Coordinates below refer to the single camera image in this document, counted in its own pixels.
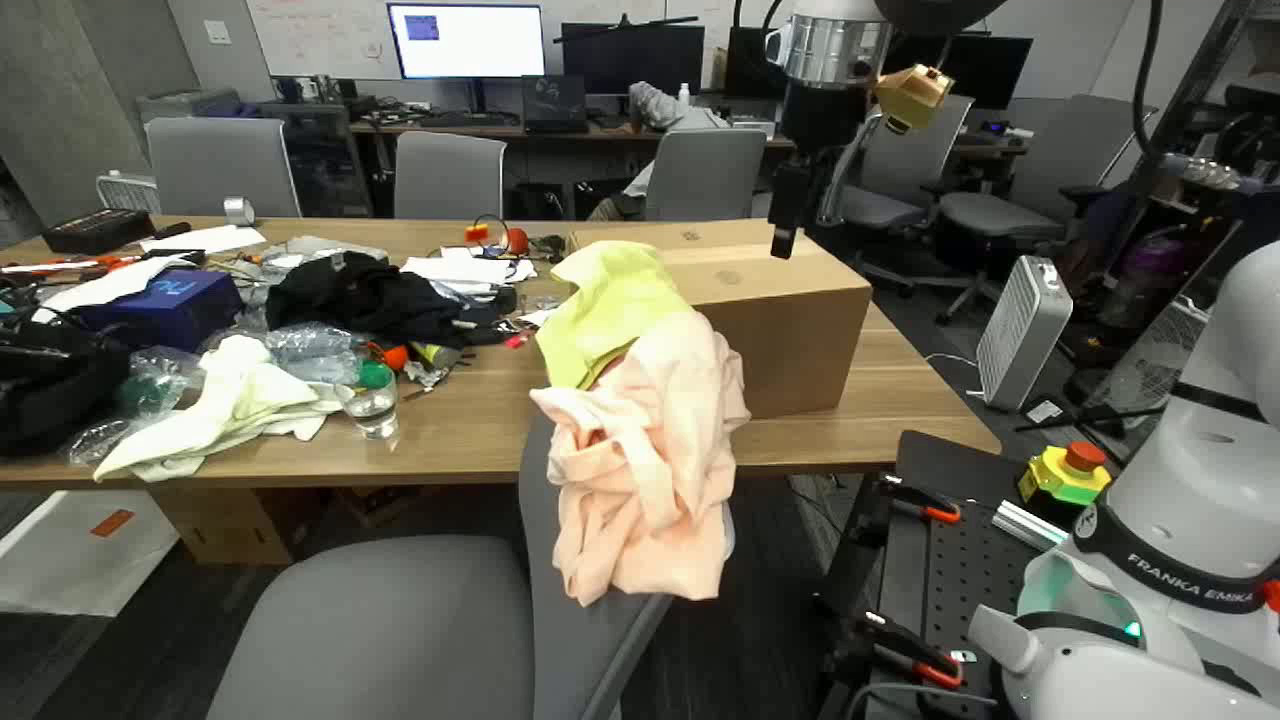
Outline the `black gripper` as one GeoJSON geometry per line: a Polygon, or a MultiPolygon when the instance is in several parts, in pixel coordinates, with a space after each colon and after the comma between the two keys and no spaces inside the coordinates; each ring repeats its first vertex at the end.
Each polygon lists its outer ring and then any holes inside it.
{"type": "Polygon", "coordinates": [[[778,135],[791,138],[791,156],[773,173],[773,243],[774,261],[796,256],[817,201],[826,188],[832,163],[863,119],[863,88],[809,88],[788,84],[778,107],[778,135]]]}

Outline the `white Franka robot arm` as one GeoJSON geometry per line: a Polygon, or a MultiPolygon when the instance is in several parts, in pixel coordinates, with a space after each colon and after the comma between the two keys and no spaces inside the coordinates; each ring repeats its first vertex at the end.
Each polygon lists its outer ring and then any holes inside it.
{"type": "Polygon", "coordinates": [[[1215,291],[1151,436],[969,639],[1017,720],[1280,720],[1280,243],[1215,291]]]}

